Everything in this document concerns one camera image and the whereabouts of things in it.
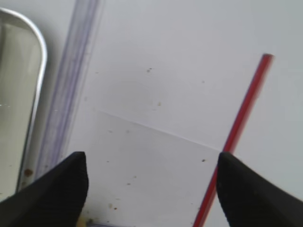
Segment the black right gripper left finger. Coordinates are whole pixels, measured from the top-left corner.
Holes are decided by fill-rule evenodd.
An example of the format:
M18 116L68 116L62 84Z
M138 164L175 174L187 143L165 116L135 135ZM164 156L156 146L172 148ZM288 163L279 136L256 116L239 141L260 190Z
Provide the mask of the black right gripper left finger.
M2 227L74 227L89 188L86 155L73 152L38 180L0 203Z

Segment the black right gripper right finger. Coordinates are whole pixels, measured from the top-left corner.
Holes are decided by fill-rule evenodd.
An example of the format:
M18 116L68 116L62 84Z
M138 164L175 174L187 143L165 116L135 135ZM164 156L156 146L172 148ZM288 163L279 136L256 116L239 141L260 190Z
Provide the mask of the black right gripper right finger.
M303 203L230 153L217 162L216 191L231 227L301 227Z

